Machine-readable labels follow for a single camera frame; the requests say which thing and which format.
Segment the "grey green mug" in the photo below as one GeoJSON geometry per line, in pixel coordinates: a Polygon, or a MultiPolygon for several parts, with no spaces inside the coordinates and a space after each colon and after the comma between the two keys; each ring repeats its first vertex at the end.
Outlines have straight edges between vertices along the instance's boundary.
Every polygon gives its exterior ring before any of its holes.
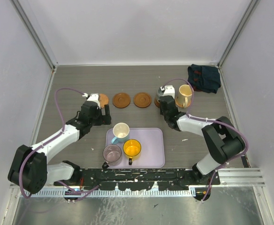
{"type": "Polygon", "coordinates": [[[160,86],[157,91],[156,98],[159,99],[161,96],[164,96],[165,86],[160,86]]]}

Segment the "white and blue mug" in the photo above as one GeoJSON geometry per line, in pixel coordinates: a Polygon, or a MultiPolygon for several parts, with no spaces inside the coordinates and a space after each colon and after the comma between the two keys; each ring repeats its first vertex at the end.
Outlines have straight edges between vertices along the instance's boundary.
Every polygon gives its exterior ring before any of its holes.
{"type": "Polygon", "coordinates": [[[113,127],[113,139],[111,140],[111,144],[125,143],[129,140],[129,132],[130,128],[126,123],[117,123],[113,127]]]}

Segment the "brown wooden coaster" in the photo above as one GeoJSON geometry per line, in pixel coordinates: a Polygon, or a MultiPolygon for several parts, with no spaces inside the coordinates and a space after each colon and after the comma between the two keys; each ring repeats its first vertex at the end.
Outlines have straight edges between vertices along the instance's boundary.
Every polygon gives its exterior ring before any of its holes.
{"type": "Polygon", "coordinates": [[[116,108],[126,108],[130,105],[130,96],[127,93],[117,93],[113,97],[113,105],[116,108]]]}
{"type": "Polygon", "coordinates": [[[154,103],[158,108],[160,108],[160,103],[158,102],[158,100],[156,98],[154,99],[154,103]]]}
{"type": "Polygon", "coordinates": [[[134,96],[134,105],[139,108],[147,108],[152,103],[151,96],[146,92],[137,93],[134,96]]]}

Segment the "woven rattan coaster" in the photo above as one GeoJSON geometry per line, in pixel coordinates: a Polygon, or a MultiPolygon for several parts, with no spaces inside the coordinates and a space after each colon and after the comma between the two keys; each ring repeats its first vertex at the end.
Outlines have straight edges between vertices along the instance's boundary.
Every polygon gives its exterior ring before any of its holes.
{"type": "Polygon", "coordinates": [[[181,100],[176,98],[175,103],[180,108],[188,108],[191,105],[191,100],[188,98],[183,98],[181,100]]]}
{"type": "Polygon", "coordinates": [[[109,98],[108,98],[108,96],[105,95],[105,94],[100,93],[99,94],[99,103],[100,103],[100,107],[104,108],[105,105],[109,104],[109,98]]]}

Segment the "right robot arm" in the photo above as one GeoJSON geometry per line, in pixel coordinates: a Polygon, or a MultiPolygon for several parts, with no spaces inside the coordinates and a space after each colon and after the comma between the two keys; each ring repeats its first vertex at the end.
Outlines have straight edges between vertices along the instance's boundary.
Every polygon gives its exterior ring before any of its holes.
{"type": "Polygon", "coordinates": [[[160,114],[171,129],[202,136],[208,154],[193,167],[191,176],[202,185],[209,180],[211,172],[235,158],[247,149],[247,143],[227,117],[204,119],[178,110],[172,96],[159,99],[160,114]]]}

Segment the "cream mug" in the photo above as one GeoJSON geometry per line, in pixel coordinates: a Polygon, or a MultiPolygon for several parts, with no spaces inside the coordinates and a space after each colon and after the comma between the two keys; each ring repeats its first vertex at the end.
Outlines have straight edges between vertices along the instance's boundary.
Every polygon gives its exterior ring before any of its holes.
{"type": "Polygon", "coordinates": [[[178,98],[180,100],[183,98],[188,98],[192,101],[192,97],[193,97],[193,92],[192,92],[190,85],[184,84],[179,87],[176,98],[178,98]]]}

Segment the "yellow mug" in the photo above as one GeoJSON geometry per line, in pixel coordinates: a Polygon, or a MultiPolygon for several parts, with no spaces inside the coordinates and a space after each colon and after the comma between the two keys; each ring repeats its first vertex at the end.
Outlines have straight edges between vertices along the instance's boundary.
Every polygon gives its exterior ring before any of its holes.
{"type": "Polygon", "coordinates": [[[128,159],[128,165],[132,165],[134,161],[141,156],[141,143],[136,139],[129,139],[123,145],[123,152],[128,159]]]}

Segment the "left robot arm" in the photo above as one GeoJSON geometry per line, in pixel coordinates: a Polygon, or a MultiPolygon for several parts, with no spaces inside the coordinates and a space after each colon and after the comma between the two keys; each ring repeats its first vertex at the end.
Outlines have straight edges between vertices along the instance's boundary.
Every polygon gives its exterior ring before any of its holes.
{"type": "Polygon", "coordinates": [[[55,165],[49,165],[49,162],[67,146],[88,134],[93,126],[109,124],[109,105],[101,110],[97,103],[85,101],[76,116],[55,134],[33,146],[18,147],[8,172],[8,180],[31,194],[39,192],[44,185],[58,181],[77,185],[82,177],[80,166],[67,160],[55,165]]]}

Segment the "purple glass mug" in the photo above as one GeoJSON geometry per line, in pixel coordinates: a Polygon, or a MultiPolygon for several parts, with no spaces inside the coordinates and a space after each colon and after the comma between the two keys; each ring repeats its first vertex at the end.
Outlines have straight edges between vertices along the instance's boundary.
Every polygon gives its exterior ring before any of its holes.
{"type": "Polygon", "coordinates": [[[111,144],[104,148],[103,150],[104,163],[102,165],[103,169],[107,169],[111,166],[117,166],[122,160],[122,150],[119,146],[111,144]]]}

